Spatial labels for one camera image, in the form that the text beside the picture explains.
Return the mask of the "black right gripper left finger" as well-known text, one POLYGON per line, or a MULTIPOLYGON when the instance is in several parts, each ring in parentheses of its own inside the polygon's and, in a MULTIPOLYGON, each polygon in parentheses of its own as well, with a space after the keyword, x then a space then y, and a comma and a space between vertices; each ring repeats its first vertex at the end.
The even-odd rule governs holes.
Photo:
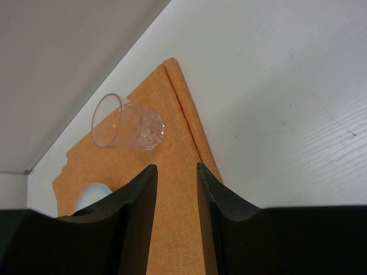
POLYGON ((2 274, 145 274, 157 200, 151 164, 72 215, 1 211, 2 274))

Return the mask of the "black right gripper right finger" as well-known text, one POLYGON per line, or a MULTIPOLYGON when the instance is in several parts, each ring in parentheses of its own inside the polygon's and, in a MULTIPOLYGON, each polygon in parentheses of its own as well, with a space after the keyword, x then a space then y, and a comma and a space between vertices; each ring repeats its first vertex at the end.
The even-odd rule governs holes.
POLYGON ((207 274, 365 274, 366 207, 259 208, 197 165, 207 274))

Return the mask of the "white round plate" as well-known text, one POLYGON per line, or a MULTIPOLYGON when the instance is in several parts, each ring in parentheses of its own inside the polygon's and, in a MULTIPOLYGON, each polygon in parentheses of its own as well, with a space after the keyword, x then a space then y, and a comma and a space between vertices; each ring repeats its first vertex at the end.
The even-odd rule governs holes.
POLYGON ((72 216, 85 216, 93 213, 90 205, 100 201, 112 193, 111 189, 102 183, 90 184, 79 196, 72 216))

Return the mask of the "orange cloth placemat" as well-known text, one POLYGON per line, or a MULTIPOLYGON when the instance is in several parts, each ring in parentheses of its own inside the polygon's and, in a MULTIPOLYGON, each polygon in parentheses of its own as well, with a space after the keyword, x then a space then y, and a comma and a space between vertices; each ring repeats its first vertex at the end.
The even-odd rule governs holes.
POLYGON ((53 181, 59 215, 72 213, 91 183, 116 190, 147 165, 158 168, 158 192, 148 274, 204 274, 197 203, 197 163, 218 170, 178 62, 160 64, 129 95, 132 102, 160 114, 162 143, 152 151, 101 149, 84 136, 67 152, 67 163, 53 181))

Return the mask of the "clear plastic cup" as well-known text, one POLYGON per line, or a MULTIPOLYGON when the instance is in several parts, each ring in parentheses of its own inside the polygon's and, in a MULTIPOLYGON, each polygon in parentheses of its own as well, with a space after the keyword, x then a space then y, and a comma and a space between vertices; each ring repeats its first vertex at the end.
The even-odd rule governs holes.
POLYGON ((92 140, 99 148, 151 151, 162 143, 164 131, 159 114, 116 93, 98 102, 91 122, 92 140))

